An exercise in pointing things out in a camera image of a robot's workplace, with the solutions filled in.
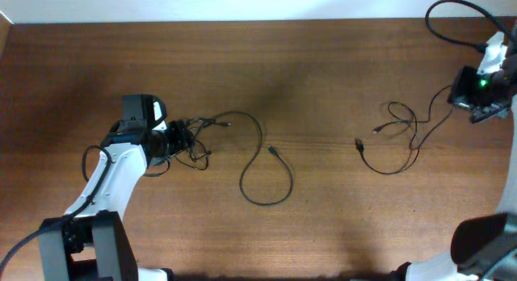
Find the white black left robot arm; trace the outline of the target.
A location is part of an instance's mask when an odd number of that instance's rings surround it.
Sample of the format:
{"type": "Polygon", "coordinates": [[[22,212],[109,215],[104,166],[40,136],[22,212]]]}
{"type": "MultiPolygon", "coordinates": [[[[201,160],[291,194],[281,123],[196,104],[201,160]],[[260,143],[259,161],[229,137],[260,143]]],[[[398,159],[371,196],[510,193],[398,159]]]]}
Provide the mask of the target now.
{"type": "Polygon", "coordinates": [[[62,218],[44,220],[38,237],[47,280],[172,280],[169,268],[137,265],[122,219],[149,167],[192,147],[183,121],[166,122],[166,106],[151,94],[125,95],[123,117],[96,149],[99,162],[62,218]]]}

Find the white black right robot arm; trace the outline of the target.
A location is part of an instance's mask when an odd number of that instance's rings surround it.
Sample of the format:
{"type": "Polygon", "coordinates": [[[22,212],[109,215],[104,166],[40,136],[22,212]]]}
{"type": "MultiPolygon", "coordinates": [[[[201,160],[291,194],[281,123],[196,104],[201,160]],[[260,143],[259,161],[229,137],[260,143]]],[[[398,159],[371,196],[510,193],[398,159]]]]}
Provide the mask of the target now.
{"type": "MultiPolygon", "coordinates": [[[[478,68],[464,67],[456,76],[448,102],[471,113],[478,124],[495,116],[516,119],[516,42],[504,44],[497,32],[487,42],[478,68]]],[[[493,215],[461,222],[450,249],[425,262],[407,262],[388,280],[516,279],[516,137],[497,210],[493,215]]]]}

